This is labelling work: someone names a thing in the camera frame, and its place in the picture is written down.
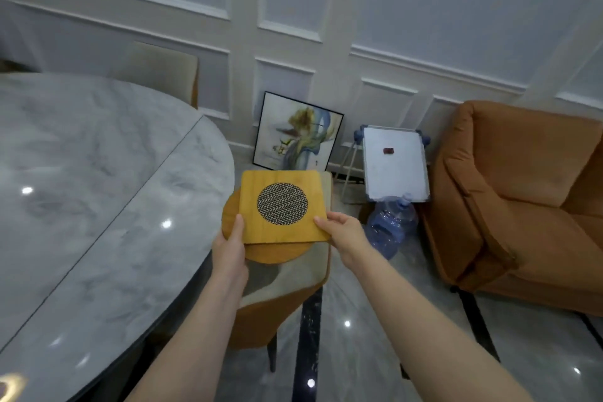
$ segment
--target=black and white woven circle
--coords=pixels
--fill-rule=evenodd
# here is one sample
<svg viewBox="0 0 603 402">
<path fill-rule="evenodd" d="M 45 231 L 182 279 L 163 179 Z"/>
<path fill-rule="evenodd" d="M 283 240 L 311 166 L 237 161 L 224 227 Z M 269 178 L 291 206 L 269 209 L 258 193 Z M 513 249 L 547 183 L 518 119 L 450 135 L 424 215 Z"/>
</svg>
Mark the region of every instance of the black and white woven circle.
<svg viewBox="0 0 603 402">
<path fill-rule="evenodd" d="M 307 211 L 307 198 L 304 191 L 294 184 L 274 183 L 260 193 L 258 211 L 266 221 L 286 226 L 303 218 Z"/>
</svg>

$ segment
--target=marble table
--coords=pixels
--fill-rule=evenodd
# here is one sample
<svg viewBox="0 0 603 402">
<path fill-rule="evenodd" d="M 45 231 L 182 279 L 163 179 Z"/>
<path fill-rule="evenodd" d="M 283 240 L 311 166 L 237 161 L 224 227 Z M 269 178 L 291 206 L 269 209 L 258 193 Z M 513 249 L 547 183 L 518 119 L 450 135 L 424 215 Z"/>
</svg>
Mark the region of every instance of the marble table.
<svg viewBox="0 0 603 402">
<path fill-rule="evenodd" d="M 234 188 L 207 117 L 105 78 L 0 75 L 0 375 L 66 401 L 162 317 Z"/>
</svg>

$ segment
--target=round wooden board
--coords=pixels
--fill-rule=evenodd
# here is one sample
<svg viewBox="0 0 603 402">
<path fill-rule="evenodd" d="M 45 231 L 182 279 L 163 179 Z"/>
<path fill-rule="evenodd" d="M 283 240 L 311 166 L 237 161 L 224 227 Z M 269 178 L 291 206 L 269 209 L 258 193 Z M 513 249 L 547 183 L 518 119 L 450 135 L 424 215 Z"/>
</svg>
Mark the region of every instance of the round wooden board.
<svg viewBox="0 0 603 402">
<path fill-rule="evenodd" d="M 241 190 L 233 192 L 222 210 L 222 233 L 224 238 L 230 237 L 232 226 L 239 212 Z M 282 264 L 304 254 L 313 242 L 303 243 L 257 243 L 245 245 L 245 258 L 262 264 Z"/>
</svg>

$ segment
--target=brown leather armchair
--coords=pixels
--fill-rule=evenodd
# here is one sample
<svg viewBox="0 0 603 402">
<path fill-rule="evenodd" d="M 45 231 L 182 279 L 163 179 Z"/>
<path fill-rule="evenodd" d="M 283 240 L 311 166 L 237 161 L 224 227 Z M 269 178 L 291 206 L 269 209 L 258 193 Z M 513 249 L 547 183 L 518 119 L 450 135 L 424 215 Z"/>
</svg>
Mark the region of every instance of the brown leather armchair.
<svg viewBox="0 0 603 402">
<path fill-rule="evenodd" d="M 420 213 L 442 279 L 603 316 L 603 124 L 459 106 Z"/>
</svg>

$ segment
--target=square wooden board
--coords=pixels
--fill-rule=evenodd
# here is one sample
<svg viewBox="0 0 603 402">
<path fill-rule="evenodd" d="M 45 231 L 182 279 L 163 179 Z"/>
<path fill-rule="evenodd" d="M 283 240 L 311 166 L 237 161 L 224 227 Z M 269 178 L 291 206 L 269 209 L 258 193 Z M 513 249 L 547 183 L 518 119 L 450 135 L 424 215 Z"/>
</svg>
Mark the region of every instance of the square wooden board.
<svg viewBox="0 0 603 402">
<path fill-rule="evenodd" d="M 270 223 L 258 210 L 258 197 L 267 186 L 290 183 L 300 188 L 307 199 L 306 214 L 289 225 Z M 325 242 L 329 235 L 314 224 L 313 218 L 326 218 L 323 188 L 316 170 L 247 170 L 241 178 L 239 213 L 245 218 L 243 243 Z"/>
</svg>

